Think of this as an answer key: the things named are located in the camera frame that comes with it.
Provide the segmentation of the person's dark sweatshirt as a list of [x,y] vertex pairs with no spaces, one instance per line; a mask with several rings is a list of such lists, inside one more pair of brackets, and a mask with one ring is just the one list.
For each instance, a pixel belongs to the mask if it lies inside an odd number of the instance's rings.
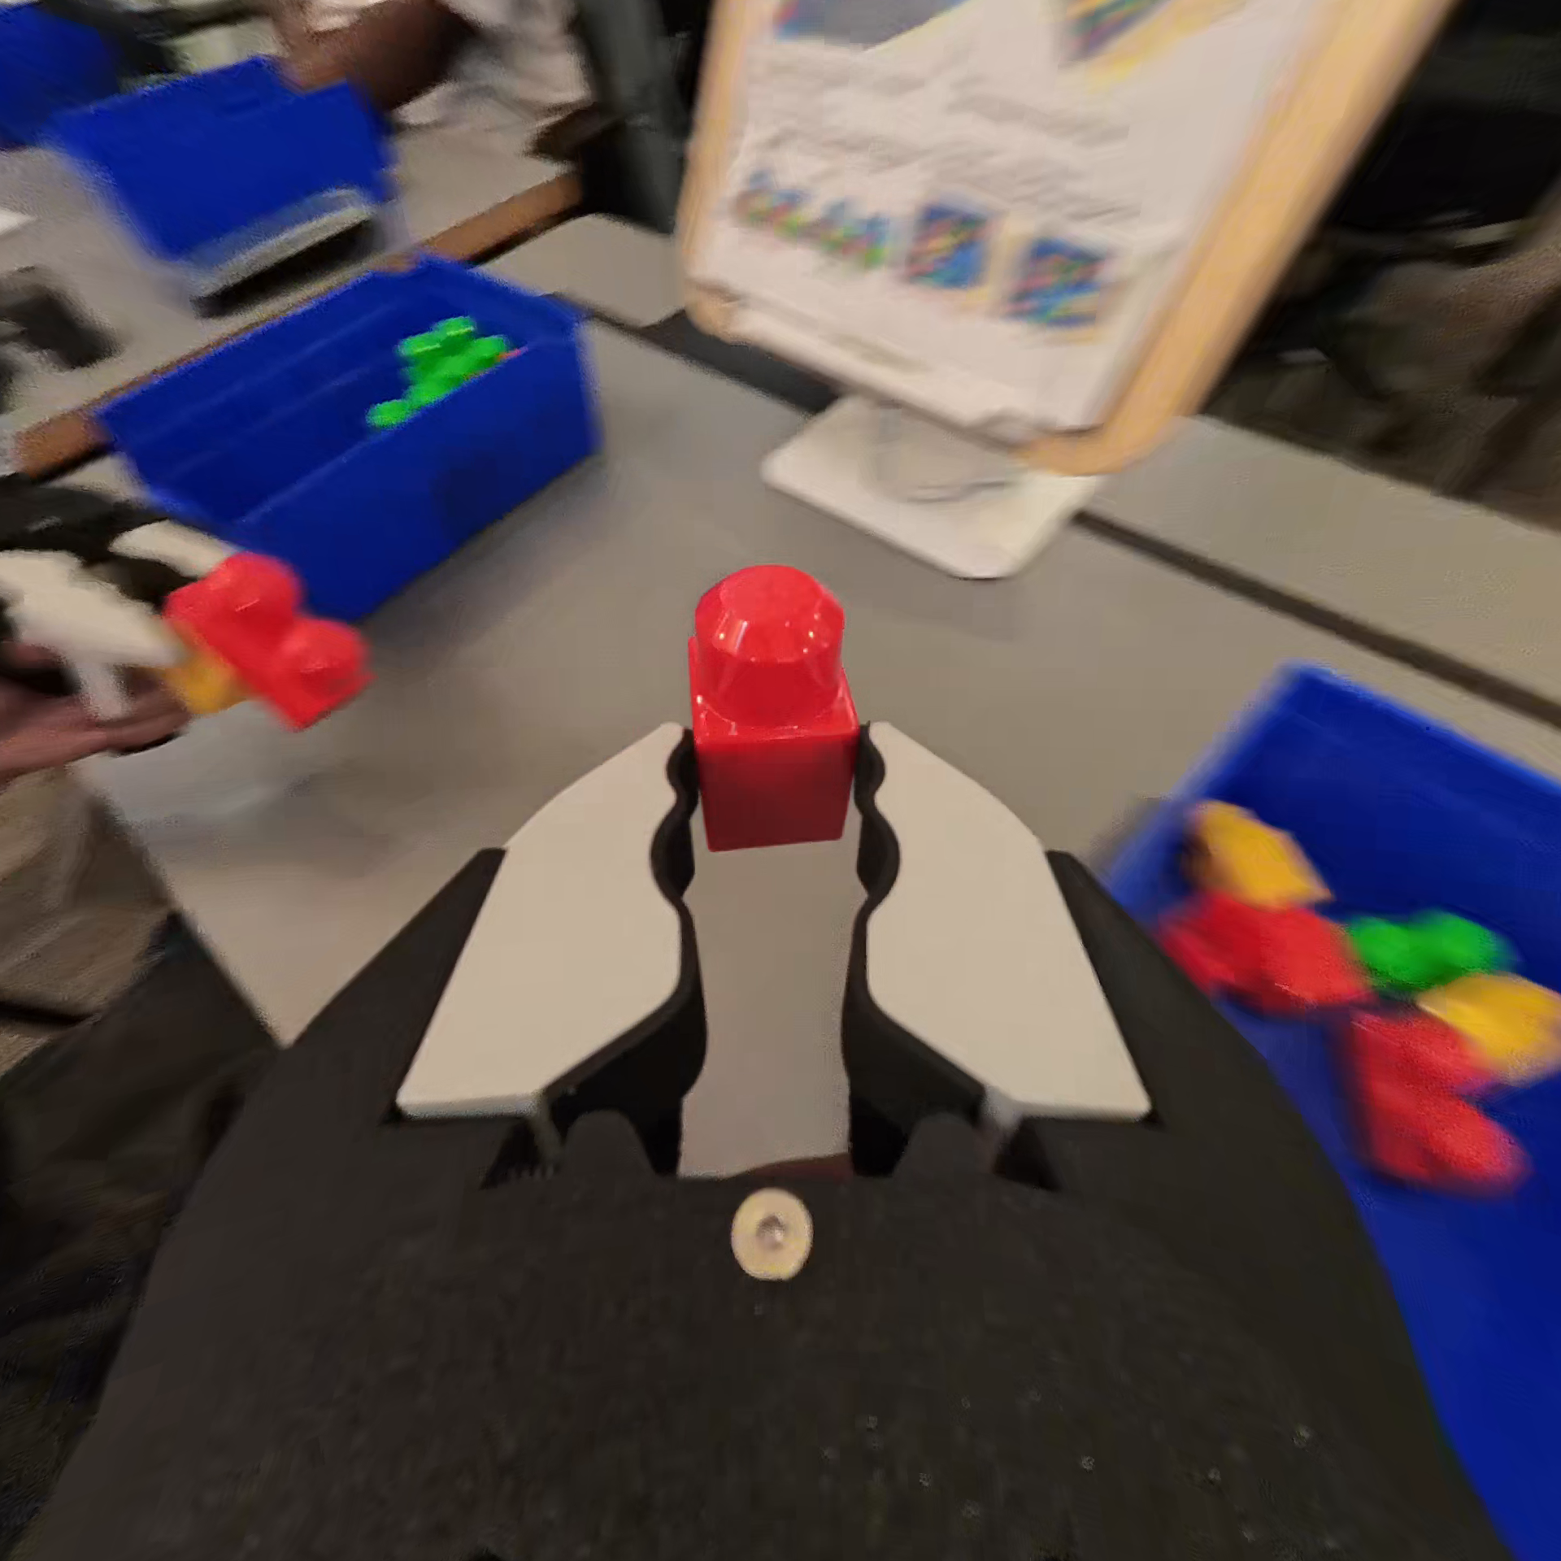
[[166,1231],[278,1053],[174,917],[122,997],[3,1075],[1,1558],[25,1552]]

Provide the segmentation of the yellow toy block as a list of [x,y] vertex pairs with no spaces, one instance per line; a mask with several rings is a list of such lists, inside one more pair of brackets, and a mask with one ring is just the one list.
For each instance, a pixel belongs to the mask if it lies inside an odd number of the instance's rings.
[[155,670],[155,677],[189,718],[215,716],[252,698],[250,688],[226,662],[198,649],[185,649],[181,660]]

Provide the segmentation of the red double toy block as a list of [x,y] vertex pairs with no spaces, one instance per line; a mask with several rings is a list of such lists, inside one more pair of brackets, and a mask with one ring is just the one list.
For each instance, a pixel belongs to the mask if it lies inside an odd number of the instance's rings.
[[371,672],[363,640],[306,612],[297,577],[278,560],[239,553],[166,595],[161,621],[185,649],[226,662],[261,707],[298,733],[358,699]]

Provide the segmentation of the blue plastic bin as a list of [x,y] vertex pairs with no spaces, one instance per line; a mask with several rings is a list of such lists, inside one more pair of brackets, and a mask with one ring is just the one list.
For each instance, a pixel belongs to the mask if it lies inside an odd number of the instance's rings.
[[[401,343],[449,320],[503,358],[395,424]],[[356,621],[594,458],[594,376],[570,306],[449,261],[369,270],[94,411],[146,495],[282,560],[311,612]]]
[[1,6],[1,148],[33,146],[55,114],[114,96],[118,73],[118,55],[88,27]]
[[[1127,835],[1103,883],[1149,926],[1185,896],[1183,815],[1216,800],[1287,831],[1339,919],[1451,911],[1556,989],[1556,783],[1324,670],[1293,668]],[[1224,1006],[1348,1186],[1441,1430],[1514,1558],[1558,1558],[1558,1084],[1506,1092],[1527,1151],[1501,1199],[1393,1188],[1358,1162],[1324,1032]]]
[[289,203],[358,188],[376,227],[397,205],[393,151],[352,88],[302,92],[263,58],[62,112],[44,146],[181,298],[172,261]]

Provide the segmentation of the brown-edged side table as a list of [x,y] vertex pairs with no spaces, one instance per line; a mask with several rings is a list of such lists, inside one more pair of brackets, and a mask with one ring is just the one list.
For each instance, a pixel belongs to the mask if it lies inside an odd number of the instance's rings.
[[21,478],[33,482],[49,482],[66,476],[109,452],[111,439],[107,439],[98,421],[98,413],[109,400],[142,389],[148,382],[174,369],[194,365],[263,326],[285,320],[302,307],[337,292],[349,281],[360,281],[369,276],[397,276],[408,272],[419,261],[432,259],[467,266],[494,261],[520,244],[555,229],[564,220],[577,216],[579,201],[581,187],[577,175],[570,170],[553,174],[542,183],[479,211],[427,240],[375,257],[362,266],[341,270],[306,291],[297,291],[291,298],[222,330],[217,337],[194,345],[178,358],[168,358],[144,369],[139,376],[131,378],[126,372],[118,372],[98,397],[77,402],[62,413],[49,419],[8,423],[12,469]]

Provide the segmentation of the grey desk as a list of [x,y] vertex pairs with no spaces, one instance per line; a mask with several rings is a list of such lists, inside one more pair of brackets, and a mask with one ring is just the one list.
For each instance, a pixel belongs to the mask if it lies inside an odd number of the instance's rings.
[[689,718],[694,605],[748,564],[793,566],[843,603],[861,720],[1094,863],[1293,662],[1556,776],[1556,714],[1519,709],[1521,690],[1382,655],[1109,517],[1073,519],[1012,579],[926,569],[761,484],[802,415],[685,358],[702,345],[681,322],[586,337],[599,458],[371,620],[376,681],[358,703],[302,735],[233,709],[70,772],[278,1043],[473,854]]

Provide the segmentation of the rows of toy blocks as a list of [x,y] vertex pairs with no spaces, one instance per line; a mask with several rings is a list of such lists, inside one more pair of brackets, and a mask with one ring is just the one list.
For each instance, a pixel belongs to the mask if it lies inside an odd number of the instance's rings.
[[516,356],[507,337],[482,332],[473,319],[441,319],[397,345],[399,395],[367,408],[363,428],[397,428]]

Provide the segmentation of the pile of colourful toy blocks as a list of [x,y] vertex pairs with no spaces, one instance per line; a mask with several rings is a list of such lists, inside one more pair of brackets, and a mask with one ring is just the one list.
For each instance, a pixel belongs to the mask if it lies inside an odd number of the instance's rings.
[[1439,909],[1339,922],[1294,839],[1224,802],[1189,811],[1181,867],[1189,895],[1159,922],[1161,948],[1207,997],[1328,1023],[1367,1170],[1462,1198],[1527,1181],[1529,1155],[1488,1105],[1556,1073],[1556,991],[1499,934]]

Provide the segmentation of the person's left hand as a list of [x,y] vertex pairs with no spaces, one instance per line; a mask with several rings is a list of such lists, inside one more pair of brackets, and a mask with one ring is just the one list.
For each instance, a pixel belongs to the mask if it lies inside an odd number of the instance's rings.
[[129,683],[127,712],[100,720],[38,662],[1,675],[1,787],[92,757],[135,755],[178,737],[189,714],[153,677]]

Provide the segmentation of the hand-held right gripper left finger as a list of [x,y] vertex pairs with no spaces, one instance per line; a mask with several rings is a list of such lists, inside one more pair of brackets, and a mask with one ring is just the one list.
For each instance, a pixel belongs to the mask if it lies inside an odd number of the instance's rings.
[[395,1093],[412,1121],[516,1119],[538,1158],[618,1114],[676,1166],[707,1054],[690,733],[664,724],[510,837]]

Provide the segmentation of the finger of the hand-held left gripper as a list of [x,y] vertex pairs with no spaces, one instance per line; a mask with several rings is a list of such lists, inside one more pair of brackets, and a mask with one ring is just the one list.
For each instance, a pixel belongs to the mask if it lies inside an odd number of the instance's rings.
[[148,521],[109,543],[116,588],[181,588],[215,573],[237,551],[174,521]]
[[181,642],[155,610],[68,555],[3,553],[1,601],[8,640],[62,668],[101,724],[129,718],[127,673],[165,672],[181,660]]

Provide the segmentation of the white printed paper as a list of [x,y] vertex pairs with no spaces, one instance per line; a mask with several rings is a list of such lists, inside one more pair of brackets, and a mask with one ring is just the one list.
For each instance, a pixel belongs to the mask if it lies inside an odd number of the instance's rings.
[[1324,4],[756,4],[689,278],[1006,437],[1097,424]]

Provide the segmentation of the clear plastic sheet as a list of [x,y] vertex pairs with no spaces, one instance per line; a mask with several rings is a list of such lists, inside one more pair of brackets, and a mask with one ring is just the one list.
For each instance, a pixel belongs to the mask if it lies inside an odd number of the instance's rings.
[[191,304],[213,300],[313,248],[375,229],[378,211],[360,188],[324,188],[194,246],[168,268]]

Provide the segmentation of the denim jacket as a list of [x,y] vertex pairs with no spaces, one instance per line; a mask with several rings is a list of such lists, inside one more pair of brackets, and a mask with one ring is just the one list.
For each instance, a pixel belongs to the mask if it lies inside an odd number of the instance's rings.
[[575,4],[594,110],[577,162],[596,213],[659,237],[674,231],[711,8]]

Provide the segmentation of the instruction board on stand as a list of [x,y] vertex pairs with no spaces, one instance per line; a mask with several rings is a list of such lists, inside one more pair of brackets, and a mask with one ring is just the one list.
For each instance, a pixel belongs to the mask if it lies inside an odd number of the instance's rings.
[[1058,476],[1112,476],[1149,456],[1190,417],[1231,363],[1246,330],[1359,159],[1452,4],[1328,4],[1291,81],[1248,135],[1241,166],[1196,231],[1189,263],[1140,328],[1129,374],[1099,421],[1044,428],[962,391],[949,402],[928,369],[848,333],[776,315],[694,276],[722,177],[735,157],[741,83],[761,4],[715,4],[705,69],[676,209],[683,302],[711,337],[756,346],[876,404],[900,406],[953,434],[1006,449]]

